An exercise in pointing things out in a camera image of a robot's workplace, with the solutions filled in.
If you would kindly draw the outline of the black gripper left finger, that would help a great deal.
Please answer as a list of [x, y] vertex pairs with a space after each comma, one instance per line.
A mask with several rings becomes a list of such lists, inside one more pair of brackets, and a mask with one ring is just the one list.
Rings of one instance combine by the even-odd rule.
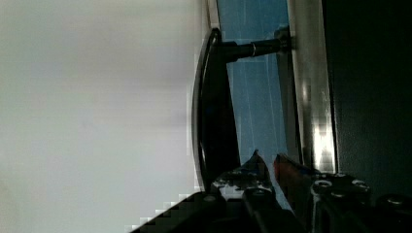
[[210, 191], [223, 199], [241, 199], [246, 190], [256, 188], [274, 192], [270, 173], [258, 150], [240, 167], [220, 174], [212, 182]]

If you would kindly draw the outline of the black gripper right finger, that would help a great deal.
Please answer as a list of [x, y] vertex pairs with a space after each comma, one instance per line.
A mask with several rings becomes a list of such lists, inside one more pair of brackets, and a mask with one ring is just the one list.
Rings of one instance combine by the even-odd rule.
[[278, 154], [273, 162], [275, 179], [300, 223], [311, 219], [311, 186], [319, 171], [294, 162], [285, 154]]

